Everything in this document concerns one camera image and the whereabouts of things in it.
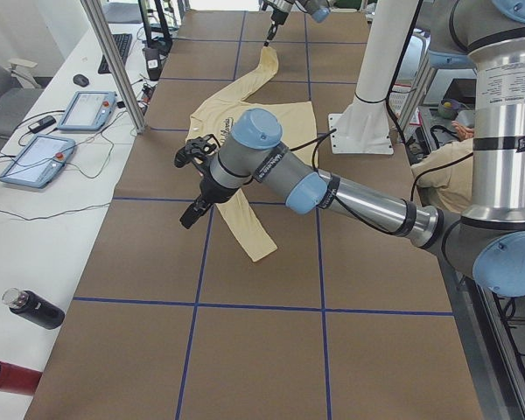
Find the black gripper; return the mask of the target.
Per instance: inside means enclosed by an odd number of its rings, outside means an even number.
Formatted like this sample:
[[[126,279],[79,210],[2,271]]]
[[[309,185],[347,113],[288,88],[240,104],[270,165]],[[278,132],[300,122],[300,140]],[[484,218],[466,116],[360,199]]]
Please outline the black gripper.
[[[184,228],[190,228],[195,224],[213,204],[226,203],[230,200],[230,189],[220,185],[213,178],[203,177],[199,188],[199,199],[196,199],[179,219]]]
[[[273,24],[270,25],[267,37],[263,43],[264,46],[269,46],[270,42],[277,35],[279,25],[283,25],[288,17],[288,13],[278,8],[274,8],[271,14],[271,21]]]

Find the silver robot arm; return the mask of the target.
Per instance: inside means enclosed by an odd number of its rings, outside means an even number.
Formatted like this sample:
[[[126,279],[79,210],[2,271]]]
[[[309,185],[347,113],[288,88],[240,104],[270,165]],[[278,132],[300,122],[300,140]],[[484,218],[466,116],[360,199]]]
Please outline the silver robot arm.
[[[409,239],[490,291],[525,296],[525,1],[457,1],[446,20],[479,69],[472,204],[463,213],[386,194],[386,170],[369,159],[357,161],[353,179],[303,163],[281,141],[277,119],[255,108],[225,143],[197,137],[177,152],[177,167],[201,174],[181,224],[190,227],[254,180],[299,214],[321,207],[347,215]]]
[[[286,22],[294,8],[309,15],[317,23],[323,22],[330,15],[332,8],[328,1],[320,0],[262,0],[259,5],[261,11],[266,11],[269,7],[272,9],[271,24],[264,46],[270,45],[279,26]]]

